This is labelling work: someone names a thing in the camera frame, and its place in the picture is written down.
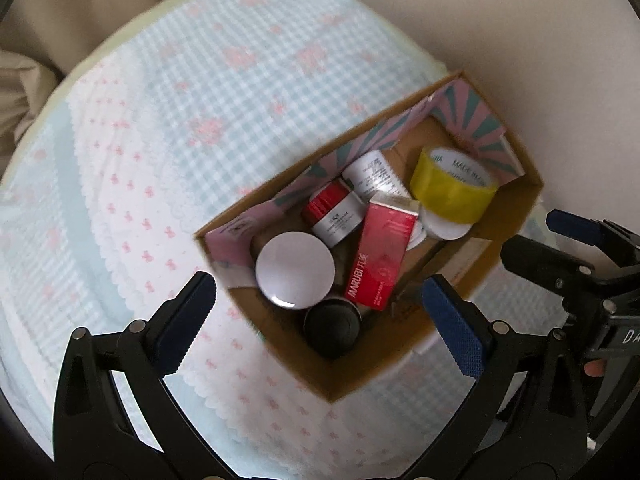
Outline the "person's right hand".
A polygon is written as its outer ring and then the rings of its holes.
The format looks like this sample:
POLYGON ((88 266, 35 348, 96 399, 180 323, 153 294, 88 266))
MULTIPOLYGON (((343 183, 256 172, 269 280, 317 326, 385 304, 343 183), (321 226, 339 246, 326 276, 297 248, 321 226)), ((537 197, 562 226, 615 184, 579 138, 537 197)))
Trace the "person's right hand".
POLYGON ((606 364, 608 364, 606 359, 590 361, 585 364, 584 372, 589 377, 603 377, 606 372, 606 364))

